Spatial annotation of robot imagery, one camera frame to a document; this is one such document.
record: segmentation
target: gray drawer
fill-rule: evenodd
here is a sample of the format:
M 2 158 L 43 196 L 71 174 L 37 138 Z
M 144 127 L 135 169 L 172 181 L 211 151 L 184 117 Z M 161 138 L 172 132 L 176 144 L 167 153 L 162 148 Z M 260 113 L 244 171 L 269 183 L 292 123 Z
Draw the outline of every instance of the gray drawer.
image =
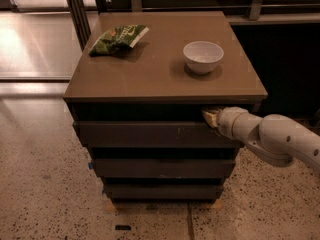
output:
M 211 200 L 223 192 L 215 185 L 105 185 L 104 191 L 113 201 L 121 199 Z
M 89 147 L 239 147 L 204 122 L 75 121 L 83 146 Z
M 217 159 L 97 159 L 98 177 L 106 178 L 227 178 L 234 160 Z

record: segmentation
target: snack bag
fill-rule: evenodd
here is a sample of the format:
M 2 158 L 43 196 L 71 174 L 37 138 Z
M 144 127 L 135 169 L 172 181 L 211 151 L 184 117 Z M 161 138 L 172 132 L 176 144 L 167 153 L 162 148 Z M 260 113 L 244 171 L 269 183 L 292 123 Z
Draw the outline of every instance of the snack bag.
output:
M 144 25 L 117 26 L 103 33 L 92 46 L 89 55 L 113 55 L 127 46 L 133 48 L 149 28 Z

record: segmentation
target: terrazzo floor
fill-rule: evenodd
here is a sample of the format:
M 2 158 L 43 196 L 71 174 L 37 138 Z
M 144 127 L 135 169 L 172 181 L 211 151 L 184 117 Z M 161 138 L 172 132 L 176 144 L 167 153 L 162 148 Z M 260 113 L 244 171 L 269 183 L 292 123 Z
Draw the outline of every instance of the terrazzo floor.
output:
M 61 59 L 72 70 L 75 58 Z M 320 239 L 320 174 L 298 160 L 274 168 L 246 148 L 214 204 L 111 203 L 72 128 L 65 86 L 51 87 L 0 86 L 0 240 Z

